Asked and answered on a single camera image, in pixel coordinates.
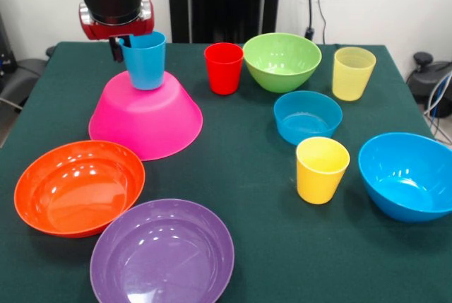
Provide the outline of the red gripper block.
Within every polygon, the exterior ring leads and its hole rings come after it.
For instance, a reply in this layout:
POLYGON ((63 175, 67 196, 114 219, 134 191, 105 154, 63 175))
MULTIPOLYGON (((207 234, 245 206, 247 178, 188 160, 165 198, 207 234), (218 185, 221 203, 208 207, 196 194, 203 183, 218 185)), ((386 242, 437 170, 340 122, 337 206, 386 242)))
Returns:
POLYGON ((107 40, 112 52, 114 61, 123 61, 122 48, 116 37, 124 37, 124 45, 131 46, 130 36, 147 35, 153 31, 155 17, 148 19, 137 18, 134 21, 123 25, 105 25, 94 21, 89 15, 81 15, 80 22, 84 33, 89 40, 107 40))

